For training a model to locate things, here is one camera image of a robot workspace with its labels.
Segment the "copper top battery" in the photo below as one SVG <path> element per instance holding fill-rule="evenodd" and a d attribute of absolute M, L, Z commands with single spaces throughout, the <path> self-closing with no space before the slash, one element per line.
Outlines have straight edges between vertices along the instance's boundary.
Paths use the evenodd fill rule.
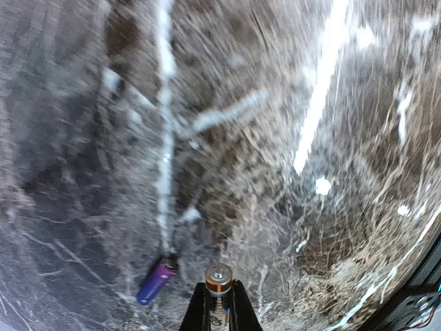
<path fill-rule="evenodd" d="M 225 330 L 229 322 L 229 294 L 233 283 L 232 268 L 223 263 L 205 271 L 205 287 L 211 297 L 209 317 L 211 330 Z"/>

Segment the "purple battery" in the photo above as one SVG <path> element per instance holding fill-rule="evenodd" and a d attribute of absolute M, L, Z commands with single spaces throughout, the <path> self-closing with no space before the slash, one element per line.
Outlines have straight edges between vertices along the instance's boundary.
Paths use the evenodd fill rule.
<path fill-rule="evenodd" d="M 159 257 L 141 284 L 136 296 L 138 303 L 148 305 L 177 273 L 178 263 L 176 256 Z"/>

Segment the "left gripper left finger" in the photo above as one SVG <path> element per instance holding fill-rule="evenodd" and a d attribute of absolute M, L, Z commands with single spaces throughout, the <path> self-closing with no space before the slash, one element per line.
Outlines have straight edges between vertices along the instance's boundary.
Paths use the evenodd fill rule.
<path fill-rule="evenodd" d="M 179 331 L 209 331 L 209 292 L 197 283 Z"/>

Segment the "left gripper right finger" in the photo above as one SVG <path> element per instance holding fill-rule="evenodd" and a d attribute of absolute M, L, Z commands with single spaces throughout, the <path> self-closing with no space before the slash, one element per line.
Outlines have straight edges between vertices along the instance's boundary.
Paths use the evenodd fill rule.
<path fill-rule="evenodd" d="M 262 331 L 243 283 L 234 280 L 230 292 L 230 330 Z"/>

